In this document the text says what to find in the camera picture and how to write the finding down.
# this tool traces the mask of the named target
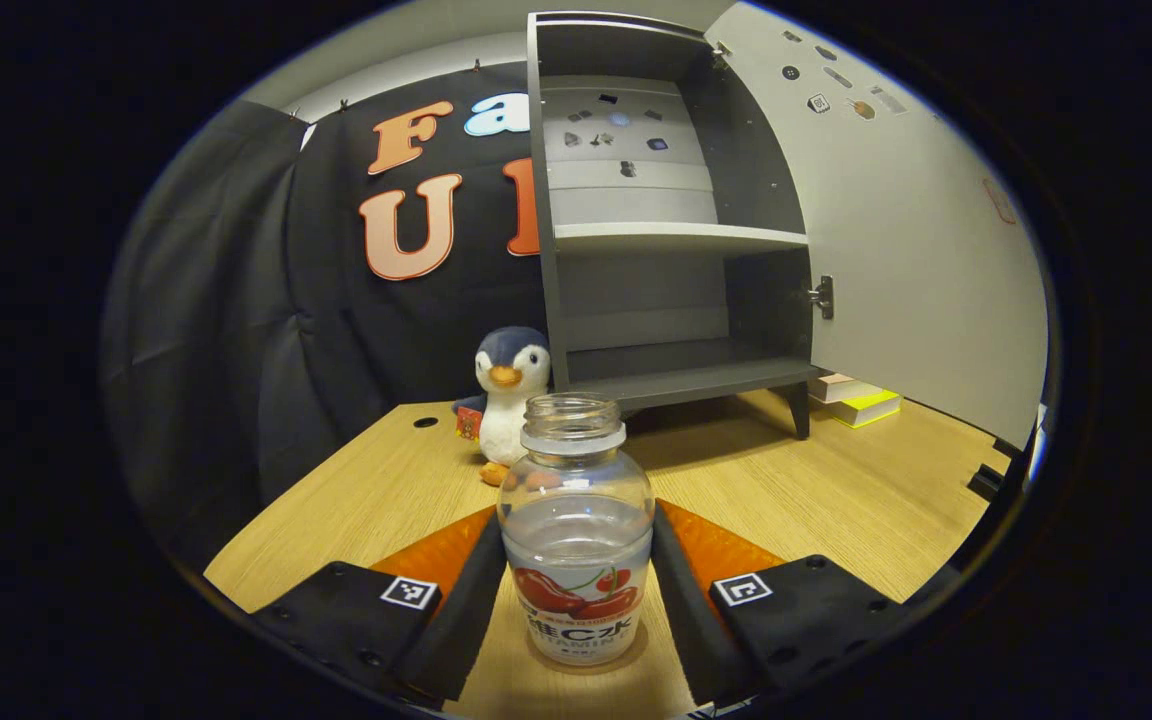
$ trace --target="tabletop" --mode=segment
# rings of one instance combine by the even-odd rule
[[[431,427],[416,422],[437,418]],[[904,601],[937,573],[986,501],[967,488],[979,464],[1007,458],[978,429],[902,401],[900,414],[849,429],[823,409],[795,438],[788,406],[756,391],[653,407],[626,422],[628,452],[655,495],[713,520],[786,561],[813,553]],[[456,437],[448,402],[399,406],[288,488],[205,573],[243,611],[258,611],[326,562],[370,566],[493,505],[483,457]],[[677,717],[695,710],[654,571],[639,637],[620,660],[564,669],[526,638],[509,574],[497,594],[463,717]]]

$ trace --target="orange letter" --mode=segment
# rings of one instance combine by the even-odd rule
[[[460,184],[457,174],[417,184],[416,195],[424,197],[429,213],[429,237],[416,252],[404,252],[397,247],[397,206],[406,194],[389,190],[364,200],[358,214],[364,220],[364,248],[371,272],[387,281],[410,281],[442,265],[452,251],[452,191]]]
[[[509,238],[507,250],[509,255],[539,255],[540,236],[536,232],[536,183],[531,177],[531,158],[507,162],[503,174],[513,179],[518,200],[518,234]]]
[[[452,104],[447,100],[439,100],[425,108],[412,109],[411,113],[389,118],[374,128],[380,135],[380,141],[376,143],[376,162],[367,168],[369,176],[378,176],[388,168],[397,167],[403,162],[410,162],[420,158],[420,147],[412,147],[412,137],[419,141],[429,141],[434,137],[438,122],[431,115],[452,114]]]

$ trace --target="clear plastic bottle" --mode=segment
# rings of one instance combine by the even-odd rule
[[[620,450],[611,397],[553,393],[526,402],[522,446],[497,511],[526,628],[540,652],[598,665],[630,647],[652,551],[655,500]]]

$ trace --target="bottle neck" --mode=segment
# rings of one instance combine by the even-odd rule
[[[559,392],[526,402],[520,440],[532,454],[596,455],[626,441],[626,424],[612,397]]]
[[[620,447],[613,447],[608,450],[599,452],[582,452],[579,455],[556,455],[553,452],[538,452],[530,450],[529,456],[536,464],[545,465],[547,468],[585,468],[590,465],[601,465],[604,462],[611,462],[616,458],[616,454],[620,452]]]

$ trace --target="book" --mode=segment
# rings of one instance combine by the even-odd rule
[[[900,411],[901,396],[890,389],[882,389],[874,395],[861,397],[848,397],[847,400],[829,402],[826,410],[835,416],[836,420],[849,429],[863,427],[873,420],[881,420],[888,415]]]
[[[840,373],[808,381],[808,395],[817,397],[824,404],[841,400],[851,400],[851,397],[874,395],[878,392],[882,392],[882,388],[872,386],[869,382],[861,382],[858,379],[852,379]]]

